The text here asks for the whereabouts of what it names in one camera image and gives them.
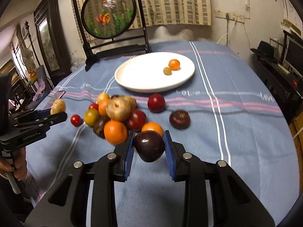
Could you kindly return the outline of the person's left hand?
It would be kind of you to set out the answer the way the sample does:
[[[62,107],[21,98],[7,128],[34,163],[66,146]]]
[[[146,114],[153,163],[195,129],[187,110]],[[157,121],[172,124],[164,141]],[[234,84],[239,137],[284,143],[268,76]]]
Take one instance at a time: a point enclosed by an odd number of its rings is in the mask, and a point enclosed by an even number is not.
[[[0,168],[2,171],[11,172],[11,165],[5,159],[1,158]],[[26,148],[20,149],[19,155],[14,160],[14,177],[19,181],[27,176]]]

